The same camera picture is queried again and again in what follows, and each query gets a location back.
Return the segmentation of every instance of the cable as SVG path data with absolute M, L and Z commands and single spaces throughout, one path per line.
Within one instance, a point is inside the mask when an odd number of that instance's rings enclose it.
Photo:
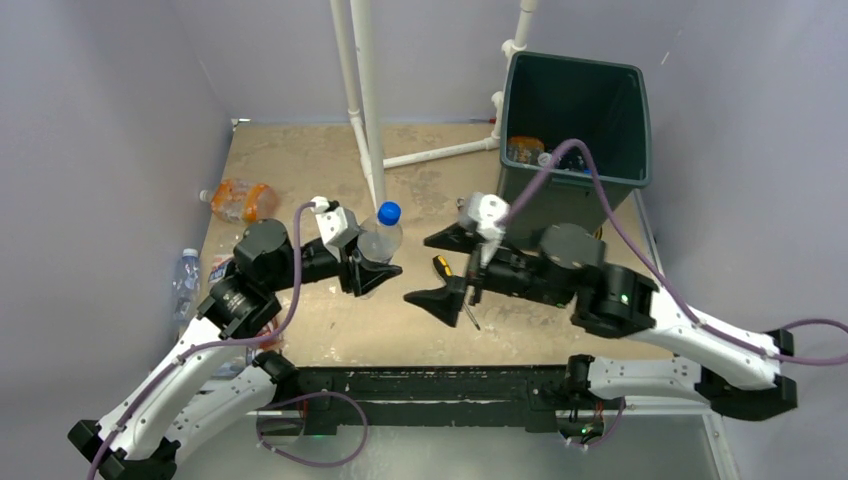
M 586 442 L 591 440 L 591 438 L 586 438 L 588 436 L 584 435 L 578 445 L 575 445 L 573 442 L 570 441 L 570 439 L 566 439 L 566 446 L 574 445 L 575 447 L 582 448 L 585 451 L 590 448 L 596 448 L 602 443 L 606 442 L 607 440 L 609 440 L 609 437 L 613 434 L 613 432 L 615 432 L 615 430 L 618 428 L 618 424 L 619 422 L 621 422 L 621 417 L 624 416 L 624 409 L 626 407 L 627 402 L 625 401 L 624 397 L 621 397 L 621 403 L 619 403 L 618 405 L 618 413 L 615 414 L 615 419 L 612 421 L 612 424 L 610 424 L 610 427 L 608 429 L 604 429 L 604 432 L 601 434 L 600 438 L 595 437 L 598 438 L 598 441 L 592 442 L 591 444 L 587 444 Z
M 292 300 L 291 305 L 289 306 L 288 311 L 286 312 L 286 318 L 283 320 L 283 323 L 280 324 L 273 332 L 268 335 L 262 335 L 259 337 L 253 338 L 244 338 L 244 339 L 228 339 L 221 340 L 209 343 L 203 343 L 201 345 L 196 345 L 185 352 L 177 355 L 177 360 L 179 360 L 179 365 L 182 366 L 185 363 L 186 359 L 191 357 L 197 352 L 202 350 L 206 350 L 208 348 L 214 347 L 231 347 L 231 346 L 258 346 L 262 342 L 267 339 L 273 339 L 283 333 L 283 330 L 289 326 L 294 317 L 294 312 L 297 310 L 297 304 L 300 300 L 300 286 L 302 282 L 302 265 L 301 265 L 301 251 L 300 251 L 300 217 L 304 210 L 310 207 L 314 207 L 315 204 L 313 202 L 307 202 L 303 205 L 297 207 L 294 212 L 294 225 L 292 231 L 292 250 L 294 250 L 294 283 L 292 285 Z M 155 377 L 153 377 L 150 382 L 145 385 L 145 387 L 138 393 L 138 395 L 133 399 L 132 402 L 127 406 L 127 409 L 124 413 L 118 418 L 118 421 L 115 422 L 113 431 L 106 436 L 103 440 L 103 443 L 100 444 L 100 448 L 97 449 L 97 453 L 94 455 L 94 458 L 91 461 L 91 467 L 88 469 L 88 475 L 86 476 L 87 480 L 95 480 L 97 475 L 97 469 L 100 467 L 100 462 L 103 460 L 103 456 L 106 454 L 106 450 L 115 440 L 115 437 L 118 436 L 118 432 L 122 431 L 127 421 L 132 417 L 133 413 L 138 410 L 138 407 L 150 396 L 153 390 L 162 383 L 168 375 L 171 374 L 176 368 L 177 363 L 169 363 L 167 364 L 162 371 L 160 371 Z
M 317 467 L 317 468 L 340 467 L 340 466 L 344 465 L 345 463 L 356 458 L 360 453 L 362 453 L 362 450 L 365 448 L 365 444 L 368 442 L 368 418 L 366 418 L 365 411 L 362 410 L 362 407 L 359 406 L 358 403 L 356 403 L 356 400 L 348 397 L 347 395 L 345 395 L 343 393 L 338 393 L 338 392 L 307 393 L 306 395 L 301 395 L 299 397 L 295 397 L 295 398 L 292 398 L 290 400 L 286 400 L 285 402 L 274 403 L 272 405 L 268 405 L 267 407 L 265 407 L 265 409 L 282 408 L 282 407 L 285 407 L 287 405 L 291 405 L 292 403 L 295 403 L 295 402 L 300 402 L 300 401 L 303 401 L 303 400 L 309 400 L 309 399 L 318 398 L 318 397 L 338 398 L 338 399 L 344 400 L 347 403 L 353 405 L 353 408 L 356 409 L 356 413 L 358 413 L 359 418 L 362 419 L 362 440 L 359 441 L 359 445 L 357 445 L 356 450 L 354 450 L 353 453 L 351 453 L 350 455 L 348 455 L 347 457 L 345 457 L 341 460 L 336 460 L 334 462 L 314 462 L 312 460 L 307 460 L 305 458 L 301 458 L 301 457 L 292 455 L 291 453 L 280 450 L 277 447 L 266 442 L 265 437 L 262 436 L 262 430 L 260 429 L 259 420 L 257 420 L 257 422 L 256 422 L 256 438 L 259 439 L 259 445 L 262 445 L 263 447 L 265 447 L 266 449 L 268 449 L 272 453 L 276 453 L 277 455 L 280 455 L 281 457 L 288 458 L 289 460 L 295 461 L 295 462 L 297 462 L 301 465 L 306 465 L 307 467 Z
M 619 236 L 621 236 L 621 239 L 624 240 L 624 243 L 626 243 L 630 250 L 632 250 L 633 253 L 639 258 L 639 261 L 645 264 L 645 267 L 650 270 L 650 272 L 654 275 L 657 281 L 663 286 L 663 288 L 666 289 L 666 291 L 668 291 L 668 294 L 671 296 L 672 300 L 674 300 L 674 303 L 677 304 L 677 307 L 680 308 L 681 311 L 683 311 L 686 317 L 694 325 L 703 328 L 704 331 L 732 345 L 744 348 L 745 350 L 754 352 L 761 356 L 774 358 L 781 362 L 812 366 L 844 365 L 848 363 L 848 353 L 833 358 L 804 358 L 794 357 L 791 355 L 783 355 L 779 353 L 771 353 L 765 348 L 756 345 L 751 345 L 750 343 L 744 340 L 740 340 L 732 335 L 724 333 L 721 330 L 713 327 L 706 321 L 702 320 L 697 315 L 695 315 L 695 312 L 693 312 L 692 309 L 689 308 L 689 305 L 686 303 L 686 301 L 683 300 L 683 296 L 680 294 L 680 292 L 678 292 L 677 289 L 674 288 L 673 285 L 671 285 L 671 283 L 665 278 L 665 275 L 660 273 L 659 269 L 653 264 L 653 262 L 651 262 L 648 257 L 645 256 L 645 254 L 642 253 L 641 250 L 639 250 L 639 247 L 636 245 L 636 242 L 634 242 L 633 239 L 630 238 L 630 236 L 627 235 L 627 233 L 624 231 L 624 228 L 621 226 L 621 223 L 618 221 L 618 218 L 615 216 L 615 213 L 613 213 L 612 207 L 609 203 L 609 199 L 607 199 L 607 195 L 604 192 L 604 187 L 601 185 L 601 179 L 600 175 L 598 174 L 598 168 L 595 165 L 595 160 L 592 158 L 591 152 L 589 152 L 589 148 L 586 146 L 585 143 L 576 138 L 566 140 L 560 143 L 559 146 L 554 149 L 553 153 L 551 154 L 551 156 L 553 157 L 552 161 L 548 162 L 547 165 L 545 165 L 539 172 L 536 173 L 536 175 L 533 176 L 533 178 L 530 180 L 530 182 L 527 184 L 527 186 L 524 188 L 524 190 L 521 192 L 515 202 L 513 202 L 507 216 L 504 217 L 504 219 L 501 221 L 500 224 L 502 226 L 508 225 L 516 217 L 516 215 L 518 215 L 518 213 L 527 205 L 530 199 L 533 198 L 533 196 L 539 192 L 539 190 L 544 185 L 544 182 L 547 179 L 548 175 L 550 175 L 553 168 L 557 164 L 559 164 L 563 155 L 565 155 L 566 152 L 575 147 L 578 148 L 580 150 L 580 153 L 583 154 L 583 160 L 585 160 L 586 165 L 591 171 L 592 184 L 594 185 L 595 191 L 598 194 L 598 199 L 601 202 L 601 207 L 603 207 L 604 213 L 606 213 L 607 218 L 609 218 L 610 223 L 612 223 L 613 228 L 615 228 L 615 231 L 618 232 Z M 791 330 L 793 328 L 805 325 L 829 325 L 832 327 L 836 327 L 845 333 L 848 333 L 848 325 L 830 319 L 796 320 L 785 325 L 783 328 L 786 330 Z

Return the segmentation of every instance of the white pvc pipe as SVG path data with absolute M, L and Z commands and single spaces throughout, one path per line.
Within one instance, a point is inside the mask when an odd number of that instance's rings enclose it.
M 411 153 L 409 155 L 401 155 L 399 157 L 387 158 L 383 161 L 385 168 L 400 167 L 413 163 L 426 162 L 428 160 L 436 160 L 437 158 L 452 157 L 454 155 L 462 155 L 463 153 L 478 152 L 480 150 L 491 150 L 498 147 L 497 139 L 486 137 L 483 140 L 476 142 L 463 143 L 461 145 L 453 145 L 450 147 L 437 148 L 426 152 Z
M 359 163 L 362 165 L 362 173 L 368 182 L 368 192 L 371 194 L 371 202 L 377 208 L 374 195 L 374 178 L 371 174 L 371 157 L 368 155 L 368 142 L 365 140 L 365 130 L 362 128 L 362 117 L 359 111 L 359 92 L 356 89 L 356 77 L 354 77 L 354 57 L 351 52 L 350 30 L 344 16 L 345 0 L 330 0 L 330 9 L 333 13 L 333 27 L 336 32 L 336 46 L 339 50 L 339 62 L 342 66 L 342 79 L 345 84 L 345 96 L 347 97 L 347 113 L 350 117 L 350 126 L 356 137 L 356 147 L 359 149 Z
M 374 195 L 374 175 L 371 173 L 371 157 L 368 155 L 368 143 L 365 141 L 365 131 L 362 129 L 362 119 L 359 115 L 351 115 L 350 125 L 353 127 L 353 135 L 356 137 L 356 146 L 359 148 L 359 163 L 362 165 L 362 173 L 368 182 L 368 191 L 371 193 L 371 203 L 374 209 L 379 207 L 377 197 Z
M 536 11 L 537 0 L 521 0 L 521 15 L 518 17 L 518 27 L 515 29 L 513 43 L 515 48 L 523 50 L 527 46 L 527 34 L 530 32 L 530 19 Z
M 365 110 L 365 134 L 374 184 L 374 203 L 386 201 L 386 172 L 383 169 L 383 138 L 377 109 L 377 79 L 374 72 L 374 38 L 371 31 L 371 0 L 351 0 L 353 36 L 359 64 L 362 108 Z
M 339 61 L 342 65 L 342 78 L 347 95 L 347 113 L 359 115 L 359 94 L 356 91 L 356 77 L 353 76 L 353 55 L 350 51 L 350 31 L 344 18 L 344 0 L 330 0 L 333 11 L 333 27 L 336 30 L 336 45 L 339 47 Z

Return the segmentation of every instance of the yellow screwdriver handle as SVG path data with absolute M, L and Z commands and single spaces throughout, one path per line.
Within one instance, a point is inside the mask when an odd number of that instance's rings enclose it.
M 444 278 L 445 280 L 447 280 L 448 277 L 453 275 L 453 272 L 451 272 L 450 269 L 450 265 L 448 265 L 448 261 L 445 260 L 445 257 L 441 255 L 436 255 L 435 257 L 433 257 L 433 267 L 435 267 L 436 272 L 439 274 L 439 276 Z

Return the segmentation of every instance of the blue bottle cap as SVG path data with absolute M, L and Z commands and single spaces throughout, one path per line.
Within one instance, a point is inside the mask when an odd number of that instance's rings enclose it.
M 400 220 L 400 205 L 395 202 L 383 202 L 377 211 L 377 221 L 387 227 L 397 225 Z

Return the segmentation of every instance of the bottle label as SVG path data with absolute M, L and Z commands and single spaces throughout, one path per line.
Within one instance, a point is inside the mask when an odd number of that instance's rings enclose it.
M 212 271 L 209 272 L 209 286 L 218 283 L 227 272 L 227 266 L 233 260 L 232 255 L 215 255 L 212 257 Z

